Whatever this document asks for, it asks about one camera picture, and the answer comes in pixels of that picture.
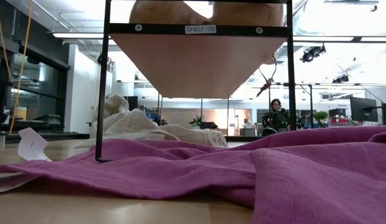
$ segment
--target green plant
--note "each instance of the green plant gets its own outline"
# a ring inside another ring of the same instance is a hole
[[[319,111],[313,114],[314,119],[318,121],[320,127],[324,128],[324,124],[326,123],[327,118],[329,117],[329,113],[325,111]]]

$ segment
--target ceiling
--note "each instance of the ceiling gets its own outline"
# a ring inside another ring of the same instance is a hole
[[[30,0],[7,0],[19,10],[28,13]],[[361,4],[360,0],[345,0],[352,4],[332,4],[332,0],[293,0],[295,35],[386,35],[386,0]],[[208,2],[187,2],[197,12],[209,17]],[[111,8],[111,22],[127,23],[134,1],[115,1]],[[51,32],[103,32],[105,0],[34,0],[33,19]],[[100,40],[66,40],[80,46],[91,58],[101,51]],[[325,44],[327,53],[311,63],[299,58],[303,50],[314,44],[294,44],[296,82],[326,82],[348,73],[350,82],[386,83],[386,44]],[[276,82],[287,82],[286,46],[277,51]],[[262,65],[266,77],[274,65]],[[263,84],[257,70],[248,83]]]

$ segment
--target shelf label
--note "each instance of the shelf label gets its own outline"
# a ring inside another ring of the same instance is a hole
[[[185,34],[216,34],[216,25],[185,26]]]

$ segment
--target stand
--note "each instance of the stand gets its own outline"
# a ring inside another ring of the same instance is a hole
[[[290,130],[296,130],[296,103],[295,103],[295,81],[294,81],[294,58],[293,58],[293,5],[292,0],[214,0],[218,2],[251,2],[251,3],[269,3],[269,4],[286,4],[287,7],[287,27],[257,27],[257,26],[218,26],[216,25],[216,33],[200,33],[200,34],[186,34],[186,26],[184,25],[165,25],[165,24],[110,24],[110,9],[111,0],[106,0],[105,4],[105,20],[103,30],[103,48],[101,58],[101,73],[100,73],[100,90],[99,90],[99,105],[98,105],[98,125],[96,134],[96,151],[95,159],[98,162],[107,162],[109,159],[102,158],[102,140],[103,140],[103,115],[105,104],[105,87],[106,87],[106,64],[108,58],[108,43],[109,35],[118,44],[118,46],[128,55],[128,57],[139,67],[139,64],[145,61],[139,59],[138,55],[143,52],[149,52],[147,60],[153,62],[153,66],[148,69],[169,68],[168,65],[174,63],[161,54],[172,50],[177,54],[178,45],[187,46],[190,44],[190,56],[184,54],[179,58],[178,63],[172,67],[172,71],[164,70],[161,76],[163,79],[169,80],[167,85],[178,86],[181,84],[176,79],[175,74],[178,72],[190,72],[196,75],[194,80],[200,80],[200,75],[205,75],[203,72],[203,65],[211,66],[214,73],[226,73],[229,78],[225,80],[217,80],[219,86],[213,86],[211,83],[203,85],[200,88],[208,93],[207,95],[200,95],[196,98],[229,98],[232,94],[229,90],[238,88],[241,83],[242,76],[235,75],[242,73],[244,75],[251,75],[251,71],[258,67],[258,63],[265,62],[267,58],[259,57],[256,51],[259,47],[277,46],[279,43],[287,41],[288,52],[288,87],[289,87],[289,113],[290,113]],[[251,60],[239,60],[241,63],[237,68],[237,62],[230,60],[230,55],[238,55],[247,52]],[[196,66],[192,70],[186,70],[186,64],[190,60],[195,60]],[[164,83],[160,80],[153,80],[154,86],[161,89],[161,95],[164,97],[184,97],[184,93],[189,90],[181,90],[179,92],[166,91],[166,88],[161,88]]]

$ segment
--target black metal shelf frame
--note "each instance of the black metal shelf frame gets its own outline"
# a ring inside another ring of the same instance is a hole
[[[100,70],[100,88],[98,104],[98,124],[96,132],[95,159],[98,162],[108,162],[112,159],[102,158],[103,140],[103,115],[105,105],[106,65],[108,59],[109,34],[174,34],[174,35],[227,35],[227,36],[252,36],[252,37],[287,37],[288,56],[288,89],[289,89],[289,115],[290,130],[296,130],[296,102],[295,102],[295,75],[294,75],[294,50],[293,50],[293,4],[292,0],[213,0],[215,2],[250,2],[268,4],[286,4],[287,27],[255,27],[255,26],[216,26],[216,34],[186,34],[185,25],[162,24],[110,24],[111,1],[106,0],[105,20],[103,29],[103,47]]]

